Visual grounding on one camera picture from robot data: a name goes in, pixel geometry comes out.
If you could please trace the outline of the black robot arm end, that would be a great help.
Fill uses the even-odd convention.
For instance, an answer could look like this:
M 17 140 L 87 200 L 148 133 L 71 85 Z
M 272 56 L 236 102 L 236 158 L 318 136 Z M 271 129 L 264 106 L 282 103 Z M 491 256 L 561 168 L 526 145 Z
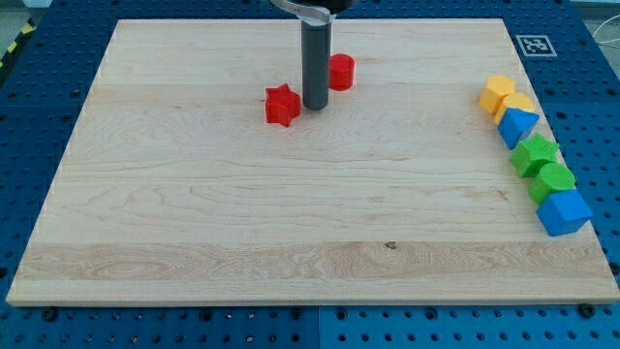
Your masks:
M 338 15 L 353 6 L 355 0 L 292 0 L 293 3 L 307 6 L 318 6 L 329 10 L 332 15 Z

